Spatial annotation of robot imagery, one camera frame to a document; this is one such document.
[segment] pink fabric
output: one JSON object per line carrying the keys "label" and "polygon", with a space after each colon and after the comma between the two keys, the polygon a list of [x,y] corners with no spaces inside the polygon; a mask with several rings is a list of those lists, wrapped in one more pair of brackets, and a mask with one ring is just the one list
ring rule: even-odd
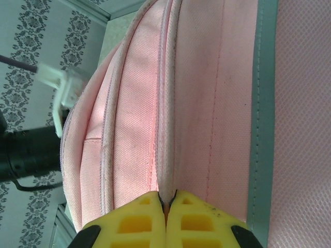
{"label": "pink fabric", "polygon": [[246,218],[256,14],[257,0],[144,4],[66,124],[77,230],[158,186]]}
{"label": "pink fabric", "polygon": [[269,246],[331,247],[331,2],[279,1]]}
{"label": "pink fabric", "polygon": [[82,228],[80,173],[86,130],[101,83],[104,81],[107,68],[109,67],[115,51],[116,49],[105,58],[100,67],[96,70],[82,96],[68,116],[64,127],[60,155],[63,189],[76,230]]}

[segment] black cable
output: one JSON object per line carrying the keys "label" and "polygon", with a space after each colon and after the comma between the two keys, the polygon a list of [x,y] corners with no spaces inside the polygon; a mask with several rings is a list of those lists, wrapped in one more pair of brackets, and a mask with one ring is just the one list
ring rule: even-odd
{"label": "black cable", "polygon": [[7,57],[2,56],[2,55],[0,55],[0,62],[8,64],[10,66],[15,66],[15,67],[18,67],[18,68],[21,68],[23,70],[27,70],[27,71],[30,71],[30,72],[33,72],[33,73],[37,73],[37,67],[36,66],[31,66],[31,65],[28,65],[24,62],[20,62],[20,61],[17,61],[15,59],[12,59],[12,58],[7,58]]}
{"label": "black cable", "polygon": [[52,190],[52,189],[61,187],[63,185],[62,182],[58,182],[58,183],[55,183],[52,185],[25,187],[25,186],[21,186],[20,183],[17,181],[17,179],[12,179],[12,182],[15,184],[15,186],[18,190],[25,191],[25,192],[33,192],[33,191],[39,191],[39,190]]}

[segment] stitching seam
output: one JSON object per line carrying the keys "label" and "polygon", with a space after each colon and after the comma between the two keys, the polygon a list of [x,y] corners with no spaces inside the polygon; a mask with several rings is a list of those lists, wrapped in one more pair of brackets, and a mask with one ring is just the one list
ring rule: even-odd
{"label": "stitching seam", "polygon": [[212,144],[213,144],[213,136],[214,136],[214,118],[215,118],[215,105],[216,105],[216,91],[217,91],[217,82],[218,82],[218,71],[219,71],[219,63],[221,56],[221,46],[222,46],[222,33],[223,33],[223,19],[224,19],[224,6],[225,0],[223,0],[222,5],[222,17],[221,17],[221,30],[220,30],[220,41],[218,48],[218,58],[217,58],[217,68],[216,68],[216,81],[215,81],[215,91],[214,91],[214,105],[213,105],[213,120],[212,120],[212,134],[210,136],[210,144],[209,144],[209,162],[208,162],[208,172],[207,172],[207,192],[206,192],[206,201],[208,201],[208,193],[209,193],[209,174],[210,174],[210,164],[212,163]]}
{"label": "stitching seam", "polygon": [[263,17],[264,17],[264,4],[265,0],[263,0],[262,8],[261,8],[261,25],[259,31],[259,45],[258,45],[258,80],[257,80],[257,89],[258,89],[258,102],[257,102],[257,134],[255,137],[256,145],[255,145],[255,172],[254,172],[254,190],[253,190],[253,211],[252,211],[252,231],[254,230],[254,218],[255,218],[255,205],[257,198],[257,176],[258,176],[258,165],[259,165],[259,124],[260,124],[260,62],[261,62],[261,39],[262,39],[262,27],[263,27]]}

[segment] white plastic clip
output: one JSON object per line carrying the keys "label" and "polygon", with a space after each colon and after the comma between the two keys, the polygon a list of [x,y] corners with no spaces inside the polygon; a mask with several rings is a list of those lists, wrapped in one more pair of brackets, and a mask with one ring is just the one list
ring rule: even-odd
{"label": "white plastic clip", "polygon": [[88,83],[86,73],[78,68],[68,71],[58,70],[45,64],[39,64],[36,79],[56,89],[53,100],[52,116],[55,131],[62,137],[62,110],[71,109]]}

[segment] wallpaper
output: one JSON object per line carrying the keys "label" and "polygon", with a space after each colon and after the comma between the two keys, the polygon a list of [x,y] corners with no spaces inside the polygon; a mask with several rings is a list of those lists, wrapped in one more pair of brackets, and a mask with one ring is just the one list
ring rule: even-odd
{"label": "wallpaper", "polygon": [[[59,69],[95,71],[105,27],[70,9],[59,0],[6,1],[0,9],[0,54]],[[0,109],[8,130],[52,125],[54,91],[34,81],[34,74],[0,64]],[[24,186],[54,184],[60,173],[20,179]],[[65,202],[62,188],[20,192],[13,183],[0,183],[2,247],[49,247],[57,205]]]}

